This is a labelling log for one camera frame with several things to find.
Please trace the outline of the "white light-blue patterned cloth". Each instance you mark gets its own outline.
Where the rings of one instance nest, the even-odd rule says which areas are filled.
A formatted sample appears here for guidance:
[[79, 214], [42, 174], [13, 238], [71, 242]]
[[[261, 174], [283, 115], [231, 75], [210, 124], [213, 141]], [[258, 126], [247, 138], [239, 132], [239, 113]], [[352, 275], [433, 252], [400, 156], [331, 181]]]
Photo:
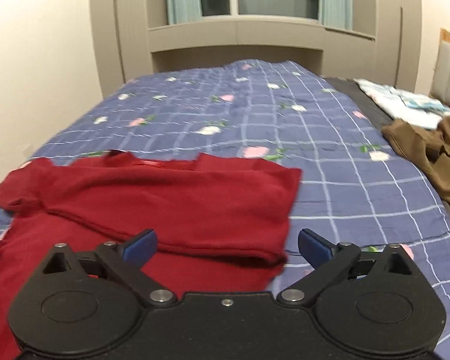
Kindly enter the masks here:
[[365, 79], [354, 81], [393, 120], [401, 119], [409, 125], [433, 130], [444, 117], [450, 116], [448, 106], [426, 95], [379, 85]]

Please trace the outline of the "blue checked floral quilt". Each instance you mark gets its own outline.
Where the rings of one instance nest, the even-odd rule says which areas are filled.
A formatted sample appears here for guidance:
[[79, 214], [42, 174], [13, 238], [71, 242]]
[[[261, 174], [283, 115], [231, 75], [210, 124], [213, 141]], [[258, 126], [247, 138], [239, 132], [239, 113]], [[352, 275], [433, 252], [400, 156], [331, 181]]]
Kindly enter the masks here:
[[111, 149], [190, 159], [199, 153], [238, 157], [264, 147], [270, 160], [302, 170], [288, 262], [271, 290], [308, 272], [297, 252], [302, 228], [360, 245], [404, 242], [446, 308], [437, 350], [450, 359], [450, 208], [425, 175], [392, 151], [348, 88], [294, 62], [246, 60], [144, 76], [33, 155], [66, 165]]

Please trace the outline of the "red knit sweater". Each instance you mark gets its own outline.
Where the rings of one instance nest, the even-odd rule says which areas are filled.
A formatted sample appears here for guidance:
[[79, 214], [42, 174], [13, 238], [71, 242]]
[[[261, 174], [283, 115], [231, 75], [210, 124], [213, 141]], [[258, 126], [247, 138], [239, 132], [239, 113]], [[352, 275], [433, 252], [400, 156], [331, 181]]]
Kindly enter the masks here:
[[0, 359], [18, 349], [7, 314], [57, 243], [86, 251], [153, 229], [146, 275], [175, 293], [256, 292], [287, 256], [289, 213], [302, 173], [261, 158], [145, 160], [112, 151], [57, 166], [38, 158], [0, 183], [13, 222], [0, 241]]

